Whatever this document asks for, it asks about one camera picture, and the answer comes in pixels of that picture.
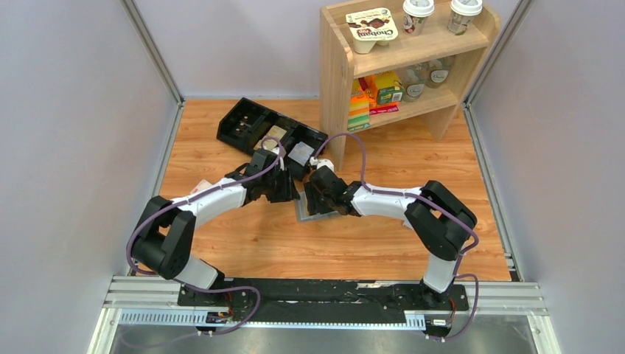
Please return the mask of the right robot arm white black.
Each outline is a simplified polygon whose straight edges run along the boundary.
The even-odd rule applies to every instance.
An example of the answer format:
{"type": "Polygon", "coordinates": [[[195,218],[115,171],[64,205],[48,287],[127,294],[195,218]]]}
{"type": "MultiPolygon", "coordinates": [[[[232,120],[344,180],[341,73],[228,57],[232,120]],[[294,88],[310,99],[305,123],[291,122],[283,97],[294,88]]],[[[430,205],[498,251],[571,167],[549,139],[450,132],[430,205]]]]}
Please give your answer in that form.
{"type": "Polygon", "coordinates": [[[443,294],[453,284],[458,262],[475,238],[475,214],[442,183],[421,187],[377,187],[363,181],[347,184],[328,167],[314,170],[304,185],[311,215],[337,212],[355,217],[379,216],[402,221],[429,251],[422,284],[443,294]]]}

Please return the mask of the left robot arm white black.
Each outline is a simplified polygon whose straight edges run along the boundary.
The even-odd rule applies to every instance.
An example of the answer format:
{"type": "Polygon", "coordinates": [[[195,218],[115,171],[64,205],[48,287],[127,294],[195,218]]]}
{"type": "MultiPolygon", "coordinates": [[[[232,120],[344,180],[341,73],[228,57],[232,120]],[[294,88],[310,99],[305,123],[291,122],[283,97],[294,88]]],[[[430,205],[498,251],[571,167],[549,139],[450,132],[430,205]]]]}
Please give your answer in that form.
{"type": "Polygon", "coordinates": [[[248,163],[204,190],[174,199],[151,198],[130,236],[127,258],[145,266],[146,274],[210,290],[223,273],[192,255],[195,230],[261,197],[271,203],[299,198],[280,152],[256,150],[248,163]]]}

